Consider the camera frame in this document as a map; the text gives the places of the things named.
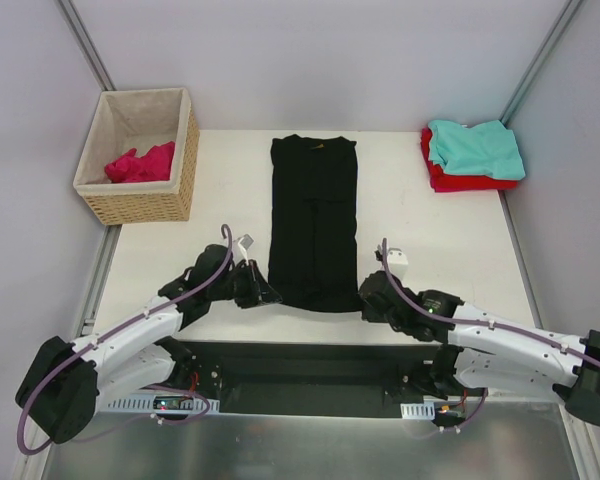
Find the black t shirt with flower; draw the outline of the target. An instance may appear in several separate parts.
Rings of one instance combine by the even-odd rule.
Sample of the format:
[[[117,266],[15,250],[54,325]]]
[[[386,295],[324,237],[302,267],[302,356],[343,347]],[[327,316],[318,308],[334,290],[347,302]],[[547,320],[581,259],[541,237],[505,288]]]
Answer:
[[[359,311],[356,143],[291,135],[274,139],[270,155],[269,283],[287,306]]]

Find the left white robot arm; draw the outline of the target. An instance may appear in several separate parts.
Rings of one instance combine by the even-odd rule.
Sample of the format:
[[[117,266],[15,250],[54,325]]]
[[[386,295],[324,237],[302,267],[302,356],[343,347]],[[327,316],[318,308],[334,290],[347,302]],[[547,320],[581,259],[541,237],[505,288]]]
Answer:
[[[277,304],[243,235],[212,244],[195,264],[164,285],[141,310],[102,331],[39,348],[15,395],[20,420],[32,420],[55,444],[76,437],[111,402],[145,387],[195,390],[201,379],[193,353],[175,336],[218,301],[241,309]]]

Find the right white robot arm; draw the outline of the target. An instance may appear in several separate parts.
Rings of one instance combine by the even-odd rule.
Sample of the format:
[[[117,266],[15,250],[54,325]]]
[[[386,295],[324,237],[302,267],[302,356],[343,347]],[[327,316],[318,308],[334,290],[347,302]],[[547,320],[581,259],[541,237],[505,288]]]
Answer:
[[[600,332],[585,337],[526,328],[438,290],[414,293],[377,271],[359,290],[362,317],[439,348],[409,373],[421,393],[505,391],[556,402],[600,427]]]

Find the red folded t shirt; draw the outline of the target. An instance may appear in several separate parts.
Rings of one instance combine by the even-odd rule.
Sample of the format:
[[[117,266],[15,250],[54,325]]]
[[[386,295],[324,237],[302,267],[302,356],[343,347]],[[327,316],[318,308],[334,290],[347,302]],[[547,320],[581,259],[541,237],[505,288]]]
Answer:
[[[487,176],[454,176],[446,174],[439,165],[429,160],[432,131],[425,127],[421,130],[420,149],[429,174],[429,183],[436,193],[455,193],[465,191],[497,190],[508,191],[516,188],[515,180],[497,180]]]

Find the magenta t shirt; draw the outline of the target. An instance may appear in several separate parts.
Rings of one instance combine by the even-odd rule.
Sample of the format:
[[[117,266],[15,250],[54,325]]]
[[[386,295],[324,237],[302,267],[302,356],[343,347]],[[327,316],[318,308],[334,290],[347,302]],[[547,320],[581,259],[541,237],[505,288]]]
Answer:
[[[104,167],[107,178],[114,184],[148,183],[170,179],[175,153],[173,141],[154,145],[143,156],[132,148]]]

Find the wicker basket with liner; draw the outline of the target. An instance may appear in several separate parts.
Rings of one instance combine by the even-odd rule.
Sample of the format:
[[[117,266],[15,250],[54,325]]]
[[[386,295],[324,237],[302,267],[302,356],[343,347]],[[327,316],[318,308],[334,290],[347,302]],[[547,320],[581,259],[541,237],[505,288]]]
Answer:
[[[190,217],[200,131],[185,88],[105,91],[76,170],[73,187],[107,226],[187,221]],[[105,167],[129,150],[145,154],[174,143],[167,178],[114,183]]]

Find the teal folded t shirt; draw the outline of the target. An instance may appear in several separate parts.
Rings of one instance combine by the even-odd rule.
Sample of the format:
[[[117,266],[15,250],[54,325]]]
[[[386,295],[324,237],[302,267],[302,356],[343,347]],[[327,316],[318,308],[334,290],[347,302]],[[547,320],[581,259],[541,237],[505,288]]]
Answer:
[[[466,127],[449,120],[428,123],[428,159],[451,176],[520,181],[526,172],[515,134],[499,120]]]

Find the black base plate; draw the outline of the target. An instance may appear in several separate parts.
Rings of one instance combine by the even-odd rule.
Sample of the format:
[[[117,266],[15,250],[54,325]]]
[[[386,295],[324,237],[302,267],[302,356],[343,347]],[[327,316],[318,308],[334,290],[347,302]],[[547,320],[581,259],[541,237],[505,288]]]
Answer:
[[[170,387],[194,387],[224,414],[397,418],[427,397],[479,398],[442,377],[435,346],[187,342],[160,346],[178,365]]]

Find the aluminium rail frame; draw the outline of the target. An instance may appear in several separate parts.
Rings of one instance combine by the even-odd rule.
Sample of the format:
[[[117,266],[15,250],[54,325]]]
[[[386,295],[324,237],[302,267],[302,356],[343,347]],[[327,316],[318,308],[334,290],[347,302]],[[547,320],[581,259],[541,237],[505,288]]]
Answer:
[[[553,390],[545,388],[523,388],[522,390],[508,391],[490,387],[487,400],[499,402],[564,404],[564,401]]]

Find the left corner aluminium post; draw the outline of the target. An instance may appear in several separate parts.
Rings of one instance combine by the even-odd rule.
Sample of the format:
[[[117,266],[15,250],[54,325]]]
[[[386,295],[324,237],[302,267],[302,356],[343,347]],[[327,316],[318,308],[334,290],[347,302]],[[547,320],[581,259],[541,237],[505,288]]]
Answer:
[[[115,91],[115,83],[74,2],[72,0],[55,0],[54,3],[71,31],[100,89],[102,91]]]

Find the corner aluminium post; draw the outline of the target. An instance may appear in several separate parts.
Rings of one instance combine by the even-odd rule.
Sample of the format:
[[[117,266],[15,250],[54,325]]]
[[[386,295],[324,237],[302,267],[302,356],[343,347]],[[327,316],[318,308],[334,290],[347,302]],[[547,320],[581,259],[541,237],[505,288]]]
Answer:
[[[548,64],[552,55],[557,51],[562,39],[585,5],[585,0],[568,0],[561,8],[502,111],[500,121],[505,126],[510,125],[520,108],[524,105],[527,96],[539,79],[543,69]]]
[[[115,91],[115,83],[74,2],[72,0],[55,0],[54,3],[71,31],[100,89],[102,91]]]

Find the right corner aluminium post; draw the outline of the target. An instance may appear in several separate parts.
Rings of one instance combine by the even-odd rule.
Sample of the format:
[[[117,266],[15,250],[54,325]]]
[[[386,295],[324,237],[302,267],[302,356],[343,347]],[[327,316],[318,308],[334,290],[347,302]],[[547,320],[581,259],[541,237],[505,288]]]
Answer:
[[[524,105],[527,96],[539,79],[543,69],[548,64],[552,55],[557,51],[562,39],[585,5],[585,0],[568,0],[561,8],[502,111],[500,121],[505,126],[510,125],[520,108]]]

